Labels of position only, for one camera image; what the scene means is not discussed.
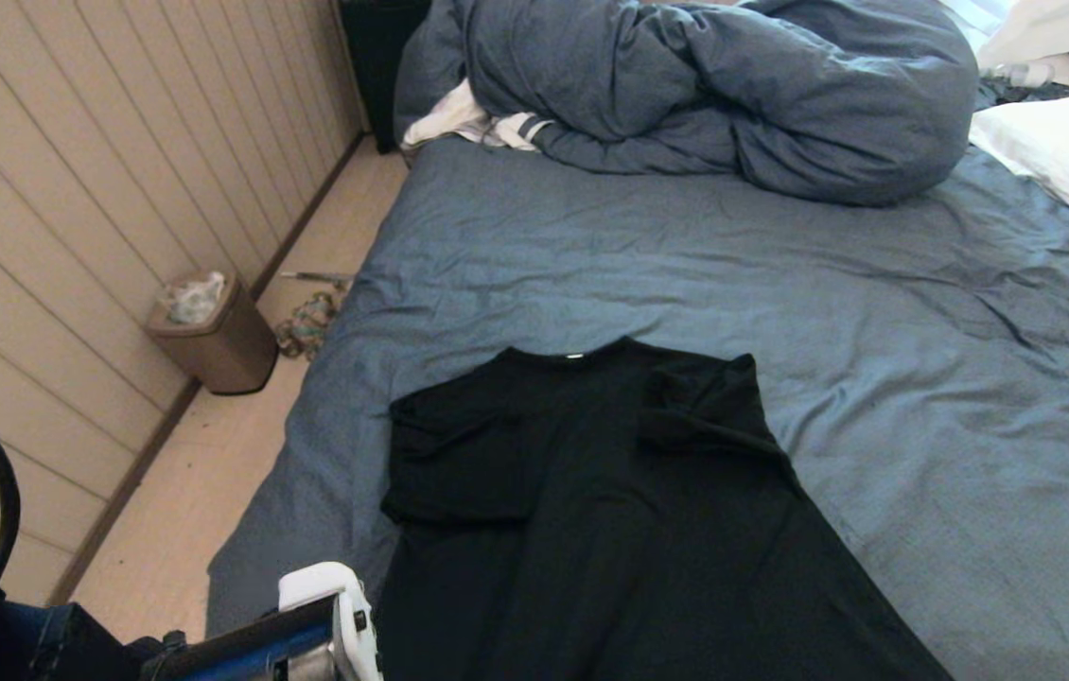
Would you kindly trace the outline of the white striped garment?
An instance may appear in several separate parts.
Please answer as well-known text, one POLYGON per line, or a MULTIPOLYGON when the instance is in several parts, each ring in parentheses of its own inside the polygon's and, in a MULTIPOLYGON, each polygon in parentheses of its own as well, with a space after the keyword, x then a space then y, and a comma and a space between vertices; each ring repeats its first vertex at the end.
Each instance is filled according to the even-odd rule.
POLYGON ((402 134, 400 149, 408 152, 436 139, 458 135, 465 141, 486 148, 536 152, 534 138, 551 123, 549 119, 534 113, 492 115, 477 100, 470 80, 465 79, 444 95, 427 117, 413 122, 402 134))

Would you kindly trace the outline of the black t-shirt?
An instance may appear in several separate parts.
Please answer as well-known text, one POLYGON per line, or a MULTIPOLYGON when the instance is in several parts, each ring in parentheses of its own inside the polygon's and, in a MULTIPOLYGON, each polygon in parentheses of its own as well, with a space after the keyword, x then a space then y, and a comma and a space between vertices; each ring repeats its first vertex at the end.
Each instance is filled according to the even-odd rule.
POLYGON ((750 355, 507 349, 389 417, 386 681, 952 681, 797 481, 750 355))

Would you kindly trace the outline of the blue bed sheet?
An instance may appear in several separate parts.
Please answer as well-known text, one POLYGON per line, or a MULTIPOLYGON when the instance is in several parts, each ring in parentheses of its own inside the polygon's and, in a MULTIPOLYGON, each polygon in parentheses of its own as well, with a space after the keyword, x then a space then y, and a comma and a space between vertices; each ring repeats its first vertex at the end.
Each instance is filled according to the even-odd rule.
POLYGON ((885 208, 422 149, 207 569, 206 633, 306 564, 379 586, 396 398, 621 337, 754 357, 803 486, 955 677, 1069 681, 1069 207, 975 148, 885 208))

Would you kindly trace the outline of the small clutter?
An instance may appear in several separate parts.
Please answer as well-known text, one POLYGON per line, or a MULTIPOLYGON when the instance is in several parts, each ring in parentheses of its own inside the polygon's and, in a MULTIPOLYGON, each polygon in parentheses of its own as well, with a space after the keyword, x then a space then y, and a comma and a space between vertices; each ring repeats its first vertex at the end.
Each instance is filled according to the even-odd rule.
POLYGON ((317 290, 309 299, 295 307, 286 319, 274 327, 276 346, 285 358, 311 361, 323 349, 328 327, 339 315, 340 303, 330 290, 317 290))

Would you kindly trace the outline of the black bedside cabinet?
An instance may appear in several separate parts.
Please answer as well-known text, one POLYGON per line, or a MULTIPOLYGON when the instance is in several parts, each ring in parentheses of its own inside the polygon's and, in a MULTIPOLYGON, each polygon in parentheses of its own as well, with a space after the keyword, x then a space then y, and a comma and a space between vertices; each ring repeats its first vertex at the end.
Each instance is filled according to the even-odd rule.
POLYGON ((396 151, 397 73, 405 44, 425 21, 430 4, 431 0, 337 0, 350 63, 379 155, 396 151))

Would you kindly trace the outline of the crumpled blue duvet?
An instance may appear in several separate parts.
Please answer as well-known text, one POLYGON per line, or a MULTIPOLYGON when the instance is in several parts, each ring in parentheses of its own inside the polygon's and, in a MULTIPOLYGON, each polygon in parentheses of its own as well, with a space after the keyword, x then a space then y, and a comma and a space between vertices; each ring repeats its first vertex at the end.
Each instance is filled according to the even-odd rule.
POLYGON ((397 72, 394 133, 468 79, 537 152, 604 174, 738 174, 879 206, 945 181, 977 64, 936 0, 432 0, 397 72))

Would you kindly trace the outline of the brown trash bin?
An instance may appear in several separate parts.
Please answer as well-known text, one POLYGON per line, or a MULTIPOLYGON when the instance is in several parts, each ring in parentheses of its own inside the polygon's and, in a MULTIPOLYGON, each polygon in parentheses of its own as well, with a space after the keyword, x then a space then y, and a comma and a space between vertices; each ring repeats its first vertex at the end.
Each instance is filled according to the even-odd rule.
MULTIPOLYGON (((193 270, 166 287, 207 272, 193 270)), ((223 275, 226 288, 218 309, 205 323, 192 326, 168 323, 159 301, 162 288, 145 329, 162 353, 186 375, 199 380, 210 393, 255 393, 270 380, 278 360, 278 343, 270 324, 239 277, 223 275)))

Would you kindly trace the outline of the white plastic bin bag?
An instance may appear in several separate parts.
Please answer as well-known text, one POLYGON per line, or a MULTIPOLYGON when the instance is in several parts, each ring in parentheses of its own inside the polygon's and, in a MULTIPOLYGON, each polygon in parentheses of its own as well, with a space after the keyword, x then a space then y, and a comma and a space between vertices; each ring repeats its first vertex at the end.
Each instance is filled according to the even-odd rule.
POLYGON ((166 310, 166 321, 177 326, 205 323, 218 310, 224 288, 226 276, 217 270, 167 285, 159 297, 166 310))

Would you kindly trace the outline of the dark patterned cloth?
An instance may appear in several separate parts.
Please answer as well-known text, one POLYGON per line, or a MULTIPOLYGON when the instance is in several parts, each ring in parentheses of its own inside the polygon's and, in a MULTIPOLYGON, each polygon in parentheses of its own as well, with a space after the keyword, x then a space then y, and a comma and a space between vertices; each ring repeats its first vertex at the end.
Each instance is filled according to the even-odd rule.
POLYGON ((1000 78, 981 78, 977 86, 977 96, 974 110, 985 109, 1013 103, 1050 102, 1069 97, 1069 86, 1066 83, 1048 82, 1042 86, 1013 86, 1009 80, 1000 78))

